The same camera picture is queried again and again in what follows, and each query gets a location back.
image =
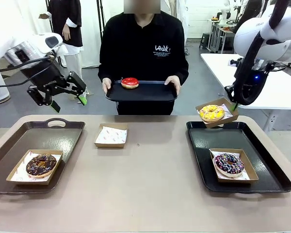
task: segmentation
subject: gray floor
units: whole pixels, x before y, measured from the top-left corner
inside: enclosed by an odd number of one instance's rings
[[[174,115],[196,115],[195,106],[218,98],[221,86],[200,57],[205,50],[198,49],[198,43],[189,43],[190,76],[182,87],[181,94],[176,101]],[[67,95],[54,97],[61,106],[61,114],[91,114],[115,115],[115,103],[107,100],[101,90],[101,82],[97,77],[97,68],[83,69],[83,78],[94,95],[88,97],[88,104],[84,107],[70,101]],[[18,83],[25,79],[20,73],[6,79],[7,84]],[[32,114],[54,114],[49,107],[38,107],[28,96],[26,90],[29,84],[9,88],[11,99],[0,104],[0,127],[12,126],[20,117]],[[241,115],[253,118],[263,127],[269,111],[246,110],[239,108]],[[277,119],[274,130],[291,131],[291,111],[283,111]]]

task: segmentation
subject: donut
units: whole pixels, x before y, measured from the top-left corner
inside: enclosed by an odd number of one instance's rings
[[[35,178],[41,178],[52,173],[57,164],[53,155],[40,154],[31,159],[26,165],[26,172]]]
[[[244,170],[243,162],[233,154],[220,154],[215,157],[215,167],[228,177],[240,176]]]
[[[221,120],[225,115],[225,111],[218,105],[207,105],[199,111],[199,115],[203,121],[214,122]]]
[[[125,78],[121,84],[125,89],[135,89],[139,86],[139,81],[136,78]]]

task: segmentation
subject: person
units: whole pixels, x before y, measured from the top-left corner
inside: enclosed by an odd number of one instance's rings
[[[52,21],[54,32],[62,36],[68,50],[68,54],[65,55],[67,69],[69,72],[76,72],[83,80],[80,55],[80,51],[83,50],[80,0],[50,0],[48,11],[45,14],[40,14],[39,18]],[[88,94],[89,92],[86,88],[85,92],[80,96],[83,103],[87,103],[86,95]]]
[[[112,17],[104,30],[98,72],[103,91],[116,80],[134,77],[172,83],[179,94],[189,75],[181,22],[153,7],[157,0],[132,3],[131,11]],[[174,101],[117,103],[119,115],[170,115],[173,108]]]
[[[188,9],[187,0],[161,0],[161,10],[176,17],[182,22],[184,43],[186,43],[189,33]]]

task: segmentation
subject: empty donut box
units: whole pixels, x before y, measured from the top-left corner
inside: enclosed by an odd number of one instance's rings
[[[218,182],[220,183],[254,183],[259,180],[256,171],[254,170],[250,160],[248,159],[246,153],[241,149],[219,149],[219,148],[211,148],[212,151],[217,152],[227,152],[227,153],[237,153],[240,154],[239,158],[243,162],[244,169],[246,170],[249,180],[234,180],[234,179],[221,179],[217,175],[217,168],[214,166],[212,160],[213,160],[213,154],[210,151],[211,156],[211,163],[213,164],[213,168],[215,170],[216,177],[218,178]]]
[[[49,178],[46,181],[40,181],[40,182],[23,182],[23,181],[12,181],[12,177],[14,176],[16,170],[18,169],[19,165],[24,161],[24,159],[26,158],[26,156],[30,153],[30,151],[32,153],[35,154],[54,154],[54,155],[60,155],[60,159],[58,161],[58,163],[55,165],[52,173],[50,174]],[[11,171],[11,173],[9,174],[9,176],[6,178],[7,181],[9,182],[13,182],[15,184],[31,184],[31,185],[48,185],[49,182],[52,179],[52,176],[54,175],[56,169],[58,168],[59,163],[62,160],[62,156],[63,156],[63,151],[62,150],[28,150],[25,155],[20,159],[20,161],[18,162],[18,164],[16,164],[16,166],[13,168],[13,170]]]

